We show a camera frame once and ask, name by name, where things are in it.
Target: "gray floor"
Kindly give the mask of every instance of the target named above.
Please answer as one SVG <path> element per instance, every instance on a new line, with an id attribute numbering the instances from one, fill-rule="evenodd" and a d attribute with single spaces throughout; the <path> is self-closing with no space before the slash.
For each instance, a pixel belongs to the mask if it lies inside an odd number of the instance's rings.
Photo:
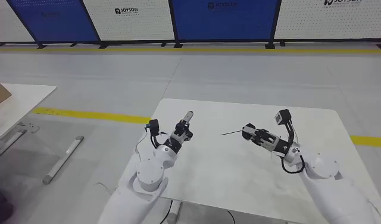
<path id="1" fill-rule="evenodd" d="M 57 85 L 44 107 L 150 116 L 161 98 L 336 110 L 349 134 L 380 136 L 381 55 L 2 52 L 0 82 Z M 7 223 L 96 223 L 142 125 L 29 115 L 41 126 L 0 157 L 0 188 L 16 206 Z M 48 186 L 41 179 L 63 150 L 84 142 Z M 357 146 L 379 192 L 381 148 Z M 160 200 L 145 223 L 168 208 Z M 281 223 L 233 213 L 237 223 Z M 186 204 L 179 223 L 233 223 L 225 210 Z"/>

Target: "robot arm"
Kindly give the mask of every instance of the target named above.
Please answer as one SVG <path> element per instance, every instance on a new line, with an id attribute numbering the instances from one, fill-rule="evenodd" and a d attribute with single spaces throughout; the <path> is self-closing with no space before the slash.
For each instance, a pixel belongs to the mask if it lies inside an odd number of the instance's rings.
<path id="1" fill-rule="evenodd" d="M 184 119 L 176 125 L 175 130 L 163 144 L 159 144 L 156 136 L 159 135 L 157 120 L 149 121 L 151 141 L 155 147 L 154 156 L 141 160 L 135 167 L 127 183 L 121 183 L 108 200 L 99 219 L 99 224 L 139 224 L 142 223 L 149 211 L 153 208 L 158 198 L 168 184 L 164 177 L 165 169 L 174 166 L 177 153 L 185 141 L 191 140 L 192 132 L 189 131 L 189 122 L 193 112 L 188 111 Z M 135 191 L 133 183 L 138 179 L 140 187 L 151 196 L 139 194 Z"/>
<path id="2" fill-rule="evenodd" d="M 293 141 L 294 131 L 288 110 L 275 116 L 278 125 L 285 125 L 289 140 L 284 141 L 264 129 L 247 124 L 242 136 L 278 155 L 287 173 L 298 173 L 323 217 L 330 224 L 376 224 L 372 206 L 350 179 L 342 176 L 336 160 L 322 153 L 311 153 Z M 297 171 L 285 168 L 296 166 Z"/>

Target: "white pegboard panel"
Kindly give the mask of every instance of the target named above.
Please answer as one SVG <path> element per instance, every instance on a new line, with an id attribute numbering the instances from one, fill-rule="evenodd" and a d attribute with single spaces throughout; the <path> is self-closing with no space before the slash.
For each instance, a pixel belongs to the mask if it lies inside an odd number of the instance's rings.
<path id="1" fill-rule="evenodd" d="M 381 0 L 282 0 L 275 39 L 381 38 Z"/>
<path id="2" fill-rule="evenodd" d="M 168 0 L 83 0 L 103 41 L 174 39 Z"/>
<path id="3" fill-rule="evenodd" d="M 0 42 L 33 42 L 6 0 L 0 0 Z"/>

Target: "white tabletop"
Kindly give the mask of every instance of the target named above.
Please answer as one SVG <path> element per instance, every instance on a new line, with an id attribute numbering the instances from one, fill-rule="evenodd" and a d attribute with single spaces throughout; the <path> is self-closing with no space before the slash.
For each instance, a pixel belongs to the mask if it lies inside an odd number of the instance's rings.
<path id="1" fill-rule="evenodd" d="M 353 178 L 371 200 L 379 201 L 379 194 L 337 112 L 180 99 L 163 99 L 152 117 L 159 120 L 161 131 L 170 133 L 188 110 L 194 112 L 190 121 L 194 136 L 183 144 L 175 166 L 165 171 L 169 184 L 162 197 L 295 223 L 327 223 L 300 177 L 285 173 L 278 157 L 244 140 L 241 133 L 220 136 L 252 123 L 287 139 L 285 127 L 274 120 L 276 113 L 285 108 L 291 112 L 302 147 L 331 152 L 342 173 Z M 152 156 L 148 138 L 138 147 L 142 158 Z M 136 161 L 139 158 L 133 155 L 122 182 Z"/>
<path id="2" fill-rule="evenodd" d="M 12 95 L 0 103 L 0 139 L 57 88 L 45 85 L 2 85 Z"/>

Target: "floor marking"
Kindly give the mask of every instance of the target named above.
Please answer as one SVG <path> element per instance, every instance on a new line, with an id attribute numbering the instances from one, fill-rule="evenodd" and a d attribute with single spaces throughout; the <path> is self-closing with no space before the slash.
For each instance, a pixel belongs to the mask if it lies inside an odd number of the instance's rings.
<path id="1" fill-rule="evenodd" d="M 0 48 L 0 52 L 243 52 L 243 53 L 294 53 L 294 54 L 381 54 L 381 49 L 254 49 L 254 48 Z"/>
<path id="2" fill-rule="evenodd" d="M 353 144 L 381 147 L 381 137 L 351 135 Z"/>
<path id="3" fill-rule="evenodd" d="M 127 122 L 136 124 L 147 124 L 150 117 L 144 116 L 131 116 L 124 114 L 111 114 L 111 113 L 99 113 L 93 111 L 73 111 L 73 110 L 61 110 L 46 107 L 39 107 L 33 110 L 35 114 L 44 114 L 50 116 L 69 116 L 83 119 L 96 119 L 96 120 L 112 120 L 115 122 Z"/>
<path id="4" fill-rule="evenodd" d="M 147 124 L 150 117 L 147 116 L 132 116 L 125 114 L 113 114 L 113 113 L 99 113 L 93 111 L 74 111 L 74 110 L 62 110 L 54 108 L 39 107 L 33 110 L 35 114 L 43 114 L 50 116 L 67 116 L 82 119 L 95 119 L 95 120 L 111 120 L 114 122 L 126 122 L 135 124 Z M 371 136 L 358 136 L 351 135 L 353 144 L 365 145 L 372 147 L 381 147 L 381 137 Z"/>

